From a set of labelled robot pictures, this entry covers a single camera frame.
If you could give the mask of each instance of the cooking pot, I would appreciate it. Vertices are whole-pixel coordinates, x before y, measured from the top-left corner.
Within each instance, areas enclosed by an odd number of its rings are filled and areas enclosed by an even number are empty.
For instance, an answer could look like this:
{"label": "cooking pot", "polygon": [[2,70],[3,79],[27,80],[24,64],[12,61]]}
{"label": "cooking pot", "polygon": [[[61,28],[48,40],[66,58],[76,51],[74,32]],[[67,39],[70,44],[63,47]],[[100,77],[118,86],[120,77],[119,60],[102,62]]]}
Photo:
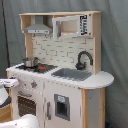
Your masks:
{"label": "cooking pot", "polygon": [[38,58],[37,57],[26,57],[23,59],[24,66],[26,67],[34,67],[38,65]]}

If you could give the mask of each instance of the countertop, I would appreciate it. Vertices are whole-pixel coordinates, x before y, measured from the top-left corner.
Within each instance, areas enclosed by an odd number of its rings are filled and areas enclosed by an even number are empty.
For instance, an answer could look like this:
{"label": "countertop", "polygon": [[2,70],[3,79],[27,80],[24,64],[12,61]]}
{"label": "countertop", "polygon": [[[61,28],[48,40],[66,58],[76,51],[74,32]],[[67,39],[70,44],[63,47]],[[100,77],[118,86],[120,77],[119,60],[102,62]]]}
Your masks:
{"label": "countertop", "polygon": [[33,72],[29,72],[29,71],[24,71],[21,69],[16,69],[17,66],[23,65],[19,64],[10,68],[7,68],[6,71],[14,71],[14,72],[19,72],[19,73],[25,73],[28,75],[33,75],[33,76],[37,76],[40,77],[44,80],[51,80],[51,81],[56,81],[56,82],[60,82],[60,83],[65,83],[68,84],[70,86],[74,86],[74,87],[79,87],[79,88],[84,88],[84,89],[97,89],[97,88],[103,88],[103,87],[107,87],[109,85],[111,85],[114,81],[114,77],[107,72],[104,71],[100,71],[98,74],[96,75],[91,75],[90,77],[88,77],[87,79],[85,79],[84,81],[73,81],[73,80],[68,80],[68,79],[63,79],[63,78],[58,78],[58,77],[53,77],[51,74],[61,68],[65,68],[62,66],[58,66],[57,68],[48,71],[45,74],[39,74],[39,73],[33,73]]}

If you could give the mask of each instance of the stovetop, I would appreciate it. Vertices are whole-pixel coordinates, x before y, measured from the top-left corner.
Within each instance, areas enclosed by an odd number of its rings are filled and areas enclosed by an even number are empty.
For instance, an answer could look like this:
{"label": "stovetop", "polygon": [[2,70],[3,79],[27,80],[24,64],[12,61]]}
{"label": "stovetop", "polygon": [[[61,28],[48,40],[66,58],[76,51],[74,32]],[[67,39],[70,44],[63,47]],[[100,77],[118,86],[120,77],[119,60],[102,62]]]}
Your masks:
{"label": "stovetop", "polygon": [[26,70],[26,71],[30,71],[30,72],[37,72],[37,73],[46,73],[54,68],[57,68],[57,66],[53,66],[53,65],[48,65],[48,64],[38,64],[37,66],[35,67],[32,67],[32,68],[28,68],[24,65],[21,65],[21,66],[18,66],[16,67],[18,69],[21,69],[21,70]]}

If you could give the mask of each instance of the base cabinet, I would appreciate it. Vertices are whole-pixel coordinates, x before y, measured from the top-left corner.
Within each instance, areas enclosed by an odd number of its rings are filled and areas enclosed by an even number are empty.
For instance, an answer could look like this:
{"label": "base cabinet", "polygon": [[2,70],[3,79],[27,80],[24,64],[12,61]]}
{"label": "base cabinet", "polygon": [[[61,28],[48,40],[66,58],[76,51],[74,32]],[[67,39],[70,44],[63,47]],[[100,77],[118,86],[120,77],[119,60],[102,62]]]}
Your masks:
{"label": "base cabinet", "polygon": [[82,128],[81,90],[45,82],[45,128]]}

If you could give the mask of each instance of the range hood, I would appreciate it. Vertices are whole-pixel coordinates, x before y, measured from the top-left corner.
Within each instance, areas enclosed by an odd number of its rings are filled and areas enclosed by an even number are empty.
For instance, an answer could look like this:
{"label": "range hood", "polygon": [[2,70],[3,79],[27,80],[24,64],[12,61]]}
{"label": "range hood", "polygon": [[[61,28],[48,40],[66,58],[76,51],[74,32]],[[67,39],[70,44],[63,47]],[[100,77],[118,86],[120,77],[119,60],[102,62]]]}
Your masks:
{"label": "range hood", "polygon": [[52,29],[44,25],[43,16],[35,16],[35,24],[27,27],[24,33],[52,34]]}

